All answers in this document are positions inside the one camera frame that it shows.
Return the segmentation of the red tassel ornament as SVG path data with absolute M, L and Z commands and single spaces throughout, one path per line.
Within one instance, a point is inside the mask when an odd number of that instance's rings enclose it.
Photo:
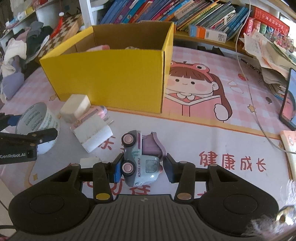
M 64 18 L 64 12 L 60 12 L 59 13 L 58 25 L 55 27 L 55 29 L 51 33 L 51 35 L 50 35 L 51 39 L 53 39 L 60 32 L 60 29 L 61 29 L 61 27 L 63 25 L 63 18 Z

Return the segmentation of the white bookshelf frame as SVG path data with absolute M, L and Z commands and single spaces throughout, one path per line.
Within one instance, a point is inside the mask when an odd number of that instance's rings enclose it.
M 109 1 L 108 0 L 79 0 L 82 18 L 85 28 L 98 25 L 106 14 Z

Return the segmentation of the yellow cardboard box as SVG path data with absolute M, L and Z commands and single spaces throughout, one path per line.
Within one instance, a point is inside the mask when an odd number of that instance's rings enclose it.
M 61 101 L 84 94 L 94 105 L 158 114 L 173 39 L 170 22 L 96 25 L 61 43 L 40 63 Z M 87 52 L 100 45 L 110 50 Z

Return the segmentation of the black smartphone standing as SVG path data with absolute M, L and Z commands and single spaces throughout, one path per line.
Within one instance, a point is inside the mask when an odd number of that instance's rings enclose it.
M 295 131 L 295 109 L 295 69 L 290 68 L 279 119 L 292 131 Z

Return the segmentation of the grey pink toy truck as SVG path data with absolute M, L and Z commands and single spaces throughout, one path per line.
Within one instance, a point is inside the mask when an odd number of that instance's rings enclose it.
M 132 130 L 125 133 L 121 142 L 124 148 L 121 173 L 126 185 L 140 187 L 155 182 L 163 170 L 161 162 L 167 152 L 155 132 L 143 135 Z

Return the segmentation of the red book box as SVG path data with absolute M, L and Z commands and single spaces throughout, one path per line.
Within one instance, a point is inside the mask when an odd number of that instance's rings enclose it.
M 280 19 L 265 10 L 251 6 L 250 15 L 244 25 L 243 32 L 249 36 L 253 29 L 256 29 L 258 31 L 262 30 L 261 33 L 265 34 L 267 33 L 267 28 L 272 28 L 272 31 L 285 37 L 288 36 L 290 31 L 290 27 Z

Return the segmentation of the beige eraser block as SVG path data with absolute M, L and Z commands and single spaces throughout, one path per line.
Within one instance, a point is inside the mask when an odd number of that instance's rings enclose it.
M 73 123 L 91 107 L 90 100 L 84 94 L 72 94 L 60 109 L 60 115 L 67 123 Z

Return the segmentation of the row of leaning books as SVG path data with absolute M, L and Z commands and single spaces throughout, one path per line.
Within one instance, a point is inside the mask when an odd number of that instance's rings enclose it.
M 128 24 L 141 21 L 172 22 L 177 31 L 189 35 L 189 25 L 237 35 L 251 9 L 231 1 L 114 1 L 101 24 Z

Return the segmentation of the pile of clothes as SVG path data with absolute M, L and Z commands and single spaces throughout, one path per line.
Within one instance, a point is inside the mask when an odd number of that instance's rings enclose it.
M 6 103 L 29 75 L 29 63 L 49 41 L 53 28 L 34 21 L 10 38 L 1 62 L 1 101 Z

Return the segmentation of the stack of papers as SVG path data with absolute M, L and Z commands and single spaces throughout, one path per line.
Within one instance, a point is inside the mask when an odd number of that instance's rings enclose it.
M 243 42 L 246 53 L 258 61 L 263 81 L 270 92 L 283 100 L 290 71 L 295 70 L 293 56 L 257 30 L 253 30 L 249 36 L 244 34 L 239 40 Z

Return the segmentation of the wooden chess board box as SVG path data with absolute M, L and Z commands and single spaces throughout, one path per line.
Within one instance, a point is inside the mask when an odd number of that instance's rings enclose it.
M 63 25 L 61 26 L 59 33 L 53 38 L 50 38 L 48 42 L 46 42 L 45 46 L 41 49 L 38 56 L 35 58 L 35 61 L 39 63 L 40 59 L 44 55 L 59 46 L 62 42 L 65 42 L 67 39 L 76 35 L 83 25 L 84 22 L 81 14 L 66 18 L 63 22 Z

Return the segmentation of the white tape roll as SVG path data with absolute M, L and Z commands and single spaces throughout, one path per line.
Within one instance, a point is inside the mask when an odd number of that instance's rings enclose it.
M 15 133 L 27 135 L 31 132 L 55 128 L 60 132 L 60 121 L 44 102 L 30 106 L 20 117 Z

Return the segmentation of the white pink charger box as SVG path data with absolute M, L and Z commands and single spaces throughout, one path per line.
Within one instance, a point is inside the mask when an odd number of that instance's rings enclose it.
M 113 135 L 111 123 L 113 120 L 107 116 L 107 108 L 101 105 L 89 109 L 70 129 L 85 151 L 91 153 Z

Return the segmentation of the orange white small box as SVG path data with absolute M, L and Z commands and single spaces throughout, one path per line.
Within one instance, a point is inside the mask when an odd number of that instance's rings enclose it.
M 189 36 L 219 43 L 226 43 L 227 41 L 226 33 L 201 26 L 189 25 Z

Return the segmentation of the pink plush pig toy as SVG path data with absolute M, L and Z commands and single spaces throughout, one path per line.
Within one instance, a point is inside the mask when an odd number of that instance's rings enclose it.
M 110 50 L 110 46 L 109 45 L 96 46 L 88 49 L 87 52 L 94 52 L 94 51 L 100 51 L 100 50 Z

